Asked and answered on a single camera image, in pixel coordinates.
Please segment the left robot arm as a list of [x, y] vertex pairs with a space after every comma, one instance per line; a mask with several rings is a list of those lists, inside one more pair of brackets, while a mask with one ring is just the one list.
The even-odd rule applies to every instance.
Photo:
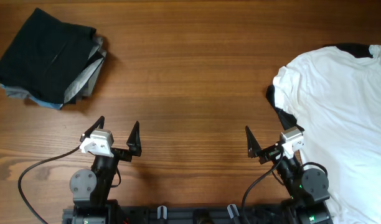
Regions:
[[117, 200], [109, 200], [114, 177], [120, 176], [120, 161], [131, 162], [142, 153], [140, 125], [135, 122], [126, 145], [127, 149], [113, 147], [111, 131], [104, 129], [105, 117], [101, 116], [80, 137], [79, 148], [95, 156], [90, 169], [76, 171], [70, 179], [73, 193], [73, 215], [66, 223], [129, 223], [128, 217]]

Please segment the white t-shirt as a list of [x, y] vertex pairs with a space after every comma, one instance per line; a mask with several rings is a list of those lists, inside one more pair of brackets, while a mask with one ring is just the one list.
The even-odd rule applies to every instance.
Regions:
[[273, 79], [275, 106], [304, 129], [303, 162], [328, 171], [334, 223], [381, 223], [381, 45], [365, 57], [306, 52]]

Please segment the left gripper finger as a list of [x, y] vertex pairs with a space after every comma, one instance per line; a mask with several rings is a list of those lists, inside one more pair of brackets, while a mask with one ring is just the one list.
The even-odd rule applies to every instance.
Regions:
[[88, 128], [80, 137], [81, 141], [84, 141], [86, 138], [89, 138], [91, 133], [96, 130], [97, 128], [103, 129], [105, 123], [105, 117], [100, 116], [97, 121], [90, 127]]
[[135, 122], [129, 138], [126, 142], [126, 145], [129, 147], [129, 152], [132, 156], [140, 157], [142, 154], [141, 140], [140, 140], [140, 127], [139, 122]]

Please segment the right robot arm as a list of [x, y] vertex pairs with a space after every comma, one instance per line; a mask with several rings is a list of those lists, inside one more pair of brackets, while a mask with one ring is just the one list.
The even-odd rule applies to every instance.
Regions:
[[245, 191], [242, 198], [242, 218], [250, 223], [246, 213], [246, 200], [250, 191], [264, 178], [277, 171], [275, 179], [286, 188], [290, 198], [280, 203], [283, 223], [332, 223], [326, 200], [329, 195], [327, 169], [316, 162], [301, 164], [295, 153], [304, 146], [304, 128], [296, 124], [280, 133], [273, 145], [261, 148], [248, 126], [245, 127], [249, 158], [259, 158], [260, 164], [273, 166], [259, 176]]

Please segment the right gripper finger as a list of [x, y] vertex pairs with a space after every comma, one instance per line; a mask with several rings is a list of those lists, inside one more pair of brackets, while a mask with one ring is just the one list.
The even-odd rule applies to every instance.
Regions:
[[247, 136], [247, 151], [249, 158], [256, 158], [260, 156], [261, 146], [254, 137], [252, 131], [248, 126], [245, 126], [245, 132]]
[[304, 128], [297, 124], [297, 119], [293, 115], [286, 113], [282, 109], [277, 109], [276, 114], [284, 130], [297, 127], [302, 133], [304, 132]]

